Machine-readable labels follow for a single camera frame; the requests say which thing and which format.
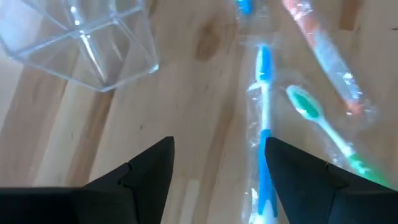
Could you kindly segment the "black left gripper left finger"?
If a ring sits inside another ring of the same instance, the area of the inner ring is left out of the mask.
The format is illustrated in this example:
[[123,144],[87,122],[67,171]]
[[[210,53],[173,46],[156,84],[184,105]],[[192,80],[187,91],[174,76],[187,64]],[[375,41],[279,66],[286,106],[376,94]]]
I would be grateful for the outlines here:
[[82,187],[3,187],[1,223],[160,223],[174,158],[167,136]]

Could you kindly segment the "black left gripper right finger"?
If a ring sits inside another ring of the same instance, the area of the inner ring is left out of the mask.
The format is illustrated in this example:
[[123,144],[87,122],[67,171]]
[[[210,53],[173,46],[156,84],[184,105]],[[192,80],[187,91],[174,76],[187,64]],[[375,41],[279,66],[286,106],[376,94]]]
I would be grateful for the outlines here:
[[397,191],[277,138],[265,157],[290,223],[397,223]]

